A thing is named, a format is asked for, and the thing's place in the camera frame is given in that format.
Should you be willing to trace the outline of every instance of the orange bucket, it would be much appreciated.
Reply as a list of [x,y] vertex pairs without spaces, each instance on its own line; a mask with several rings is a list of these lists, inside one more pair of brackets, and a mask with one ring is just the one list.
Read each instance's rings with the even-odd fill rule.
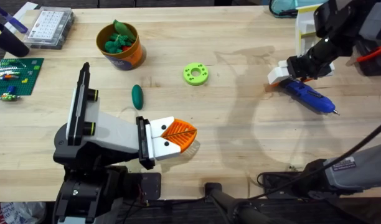
[[143,62],[144,50],[139,41],[139,35],[136,29],[128,24],[124,24],[130,29],[130,31],[136,37],[135,42],[132,46],[125,50],[122,53],[118,54],[109,54],[105,52],[105,43],[109,41],[109,37],[111,34],[115,33],[115,27],[113,24],[110,24],[103,28],[96,37],[96,46],[98,46],[101,53],[118,69],[120,70],[131,70]]

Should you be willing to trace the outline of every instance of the green toy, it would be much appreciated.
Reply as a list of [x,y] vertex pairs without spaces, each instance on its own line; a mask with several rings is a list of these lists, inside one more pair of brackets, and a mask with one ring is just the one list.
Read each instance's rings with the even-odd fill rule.
[[122,53],[121,44],[116,41],[108,41],[105,43],[105,50],[110,54]]
[[121,46],[131,46],[131,41],[129,41],[129,38],[127,35],[120,35],[120,34],[112,34],[110,37],[110,40],[114,40],[115,42],[119,42]]
[[137,110],[143,108],[143,91],[139,85],[135,85],[131,91],[131,96],[133,98],[133,104]]
[[[199,76],[193,76],[192,72],[199,72]],[[209,78],[207,67],[201,63],[190,63],[184,69],[185,81],[190,85],[202,85]]]
[[124,23],[119,22],[115,19],[115,21],[113,22],[113,25],[115,26],[117,33],[119,33],[120,35],[128,36],[131,42],[134,42],[136,40],[136,37],[134,36],[134,34],[130,31],[130,29]]

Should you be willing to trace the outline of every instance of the plastic container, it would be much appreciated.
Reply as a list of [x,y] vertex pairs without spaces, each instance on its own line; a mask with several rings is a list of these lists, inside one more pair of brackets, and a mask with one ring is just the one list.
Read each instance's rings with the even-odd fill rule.
[[23,43],[35,49],[62,49],[74,18],[71,8],[41,7]]
[[141,65],[145,59],[145,52],[139,41],[139,35],[136,29],[124,22],[124,24],[130,29],[130,31],[135,35],[136,40],[132,46],[122,53],[109,54],[105,52],[105,43],[109,41],[111,34],[115,33],[115,27],[110,24],[103,28],[96,37],[96,46],[101,51],[101,53],[118,69],[120,70],[131,70]]

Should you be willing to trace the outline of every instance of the black cable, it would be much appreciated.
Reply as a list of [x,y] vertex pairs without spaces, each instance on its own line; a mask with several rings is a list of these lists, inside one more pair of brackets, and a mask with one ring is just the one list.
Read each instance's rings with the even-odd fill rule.
[[126,219],[128,218],[128,214],[129,212],[131,211],[131,209],[133,208],[135,202],[136,202],[136,199],[138,199],[137,197],[134,199],[133,203],[131,204],[131,206],[129,206],[129,209],[127,210],[127,214],[126,216],[124,217],[124,220],[123,220],[123,224],[126,222]]
[[290,182],[288,182],[287,184],[284,184],[274,190],[271,190],[267,193],[263,193],[263,194],[260,194],[260,195],[257,195],[255,197],[251,197],[249,198],[249,200],[255,200],[255,199],[258,199],[258,198],[261,198],[261,197],[264,197],[264,196],[267,196],[269,194],[273,194],[275,192],[278,192],[280,191],[281,189],[285,188],[285,187],[289,187],[290,185],[293,185],[294,183],[297,183],[299,182],[300,180],[303,180],[303,179],[306,179],[312,175],[315,175],[319,172],[322,172],[324,170],[326,170],[327,168],[330,168],[332,167],[333,165],[343,161],[345,158],[351,156],[353,153],[355,153],[356,151],[358,151],[359,149],[361,149],[362,147],[364,147],[368,142],[370,142],[374,137],[376,137],[378,134],[381,133],[381,125],[379,127],[377,127],[374,131],[372,131],[368,136],[366,136],[363,140],[361,140],[360,143],[358,143],[356,146],[354,146],[352,149],[348,150],[346,153],[344,153],[343,155],[341,155],[340,157],[338,157],[337,159],[334,159],[332,162],[326,164],[325,166],[322,166],[321,168],[315,170],[314,172],[310,172],[309,174],[305,175],[305,176],[302,176],[302,177],[298,177]]
[[127,218],[129,217],[132,217],[135,213],[139,212],[140,210],[142,210],[143,207],[140,207],[138,208],[137,210],[135,210],[133,213],[129,214]]
[[268,174],[268,175],[270,175],[270,176],[279,177],[279,179],[278,179],[277,181],[279,181],[281,178],[282,178],[282,179],[286,178],[287,180],[291,180],[291,179],[294,177],[294,176],[290,176],[290,175],[286,175],[286,174],[272,174],[272,173],[270,173],[270,172],[262,172],[262,173],[260,173],[260,174],[257,176],[256,179],[257,179],[257,183],[258,183],[258,185],[259,185],[260,187],[265,188],[265,189],[272,189],[272,188],[274,188],[274,185],[277,183],[277,181],[276,181],[276,182],[273,182],[272,184],[270,184],[271,186],[267,186],[267,185],[261,183],[261,182],[260,182],[260,177],[261,177],[262,175],[264,175],[264,174]]
[[195,200],[187,200],[185,202],[177,202],[177,203],[169,203],[169,204],[165,204],[165,205],[133,205],[134,207],[136,208],[161,208],[161,207],[168,207],[168,206],[171,206],[171,205],[182,205],[182,204],[187,204],[187,203],[194,203],[194,202],[200,202],[202,200],[204,200],[205,197],[202,197],[202,198],[198,198],[198,199],[195,199]]
[[210,197],[213,200],[214,205],[217,207],[218,211],[220,212],[223,220],[225,221],[225,224],[230,224],[230,221],[228,219],[228,216],[225,215],[224,210],[221,208],[221,206],[217,203],[217,201],[213,198]]

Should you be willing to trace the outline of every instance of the green ring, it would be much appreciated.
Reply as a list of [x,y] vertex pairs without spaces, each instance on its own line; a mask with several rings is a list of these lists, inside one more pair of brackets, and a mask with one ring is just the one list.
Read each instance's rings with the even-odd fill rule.
[[[193,76],[192,72],[197,71],[200,73],[198,76]],[[184,68],[185,81],[190,85],[202,85],[209,78],[209,71],[207,67],[201,63],[190,63]]]

